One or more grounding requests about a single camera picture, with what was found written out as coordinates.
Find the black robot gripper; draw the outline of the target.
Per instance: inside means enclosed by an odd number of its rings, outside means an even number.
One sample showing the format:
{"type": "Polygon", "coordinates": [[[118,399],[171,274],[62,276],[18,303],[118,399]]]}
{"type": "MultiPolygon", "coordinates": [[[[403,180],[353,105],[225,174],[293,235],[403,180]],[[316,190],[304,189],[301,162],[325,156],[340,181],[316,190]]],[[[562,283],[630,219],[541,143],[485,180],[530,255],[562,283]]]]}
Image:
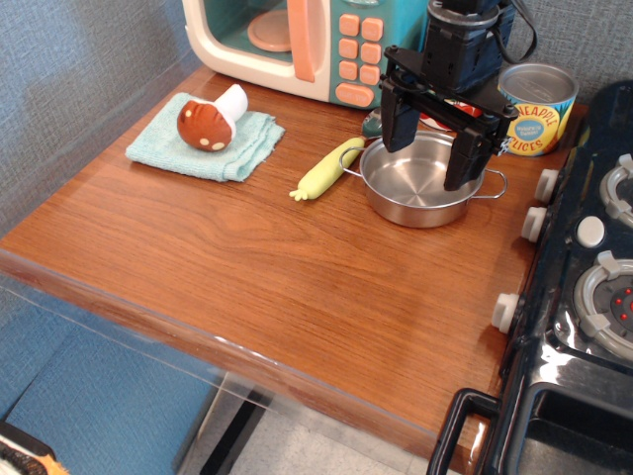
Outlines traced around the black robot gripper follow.
{"type": "Polygon", "coordinates": [[[494,148],[507,143],[514,107],[497,91],[501,66],[516,63],[507,44],[515,1],[431,1],[419,50],[385,50],[381,77],[382,138],[388,152],[414,141],[421,113],[457,133],[444,179],[456,191],[483,172],[494,148]],[[444,102],[465,102],[483,114],[471,117],[444,102]]]}

